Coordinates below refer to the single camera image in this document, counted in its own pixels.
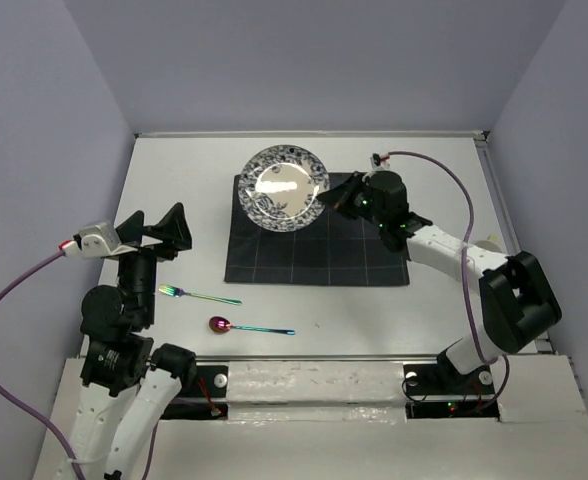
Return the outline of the blue floral white plate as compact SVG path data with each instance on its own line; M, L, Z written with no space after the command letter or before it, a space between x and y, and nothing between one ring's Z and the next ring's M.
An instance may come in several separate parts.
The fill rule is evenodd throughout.
M239 174L237 198L258 227L290 233L311 225L324 211L318 196L330 189L330 175L312 152L295 145L267 147Z

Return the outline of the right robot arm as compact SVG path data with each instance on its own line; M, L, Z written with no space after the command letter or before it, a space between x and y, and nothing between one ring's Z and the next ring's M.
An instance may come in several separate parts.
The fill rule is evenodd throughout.
M318 200L339 215L378 229L391 252L461 282L480 297L482 322L437 357L422 380L447 392L465 386L488 361L519 353L557 324L562 311L538 259L521 251L506 255L471 245L411 211L406 186L390 171L356 172Z

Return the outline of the cream cup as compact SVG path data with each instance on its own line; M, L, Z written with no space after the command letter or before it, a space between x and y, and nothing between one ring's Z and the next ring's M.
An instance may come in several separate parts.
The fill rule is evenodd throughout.
M497 243L497 240L498 240L498 238L495 235L490 235L489 237L487 237L485 239L475 240L473 242L473 244L475 246L477 246L478 248L481 248L481 249L484 249L487 251L502 253L503 250L502 250L501 246Z

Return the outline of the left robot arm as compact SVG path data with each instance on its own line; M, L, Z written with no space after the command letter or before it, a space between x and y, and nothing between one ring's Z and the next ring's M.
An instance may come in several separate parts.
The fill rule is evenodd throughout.
M100 222L63 243L66 257L114 260L116 282L90 289L81 303L88 339L70 449L58 479L125 479L164 409L189 392L197 373L192 351L153 346L143 336L155 320L157 266L192 247L182 203L154 224L137 211L115 226Z

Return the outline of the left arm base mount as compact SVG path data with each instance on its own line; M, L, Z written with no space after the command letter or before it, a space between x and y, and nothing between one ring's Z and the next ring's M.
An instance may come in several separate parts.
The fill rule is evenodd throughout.
M223 364L199 364L193 383L183 387L161 415L162 420L224 420L229 368Z

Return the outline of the dark grey checked cloth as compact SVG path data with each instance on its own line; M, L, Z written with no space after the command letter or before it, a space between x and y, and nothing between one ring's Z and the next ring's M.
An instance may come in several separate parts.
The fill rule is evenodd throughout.
M309 226L288 233L253 223L232 195L224 281L229 284L333 287L404 287L406 258L381 242L377 228L324 211Z

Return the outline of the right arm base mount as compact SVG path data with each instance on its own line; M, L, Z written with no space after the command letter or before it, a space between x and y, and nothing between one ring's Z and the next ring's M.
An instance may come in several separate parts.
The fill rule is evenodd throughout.
M488 366L447 386L430 378L436 367L435 363L403 365L401 388L408 420L500 418L494 399L497 387Z

